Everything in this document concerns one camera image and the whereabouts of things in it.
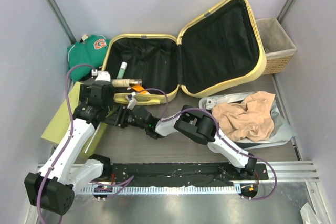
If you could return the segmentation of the yellow-green drawer box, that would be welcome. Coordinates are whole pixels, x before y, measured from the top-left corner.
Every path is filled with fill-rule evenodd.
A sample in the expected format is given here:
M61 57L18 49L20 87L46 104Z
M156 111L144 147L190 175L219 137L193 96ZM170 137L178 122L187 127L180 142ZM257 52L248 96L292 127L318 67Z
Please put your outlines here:
M74 109L79 105L80 85L81 82L76 82L69 92L69 101L72 112L74 112ZM66 100L64 100L62 105L59 107L58 111L44 130L41 138L50 142L53 146L57 146L65 136L69 127L70 116L68 113ZM94 135L84 144L79 154L80 157L88 158L95 153L98 143L100 142L106 128L106 124L100 124L100 126L96 129Z

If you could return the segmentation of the yellow hard-shell suitcase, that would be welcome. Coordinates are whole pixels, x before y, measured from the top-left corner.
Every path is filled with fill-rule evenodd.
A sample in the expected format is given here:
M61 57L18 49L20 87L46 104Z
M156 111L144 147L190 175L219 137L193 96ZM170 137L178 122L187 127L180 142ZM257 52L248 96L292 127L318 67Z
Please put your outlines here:
M112 78L122 62L126 79L141 79L150 94L139 105L172 101L179 90L203 98L259 78L266 55L248 0L222 0L170 34L120 34L102 65Z

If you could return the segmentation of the beige sock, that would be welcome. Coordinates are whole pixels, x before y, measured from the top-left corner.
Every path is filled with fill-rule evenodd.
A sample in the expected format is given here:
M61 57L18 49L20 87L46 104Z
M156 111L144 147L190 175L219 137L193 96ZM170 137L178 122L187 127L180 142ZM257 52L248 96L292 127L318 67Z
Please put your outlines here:
M253 142L268 140L274 123L270 114L275 95L258 91L245 97L241 103L220 103L212 108L212 115L220 129L232 141L249 139Z

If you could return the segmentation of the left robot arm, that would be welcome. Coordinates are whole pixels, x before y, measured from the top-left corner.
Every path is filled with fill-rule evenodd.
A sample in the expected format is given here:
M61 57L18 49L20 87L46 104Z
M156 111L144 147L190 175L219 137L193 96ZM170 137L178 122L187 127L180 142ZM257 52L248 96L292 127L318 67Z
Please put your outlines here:
M31 205L64 215L75 194L91 181L107 181L112 174L109 158L93 154L75 171L72 165L88 139L92 138L113 105L114 87L108 81L80 85L80 104L70 114L70 124L63 139L37 173L24 179Z

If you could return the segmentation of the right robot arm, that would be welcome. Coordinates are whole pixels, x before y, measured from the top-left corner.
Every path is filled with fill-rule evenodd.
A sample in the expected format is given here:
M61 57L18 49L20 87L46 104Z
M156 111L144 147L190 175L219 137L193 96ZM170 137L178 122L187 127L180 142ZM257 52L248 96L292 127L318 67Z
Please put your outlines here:
M208 146L212 152L222 154L242 179L251 179L256 174L256 158L231 141L206 110L185 105L175 115L159 119L144 107L131 110L120 106L104 122L120 128L132 125L144 129L153 139L179 132L197 144Z

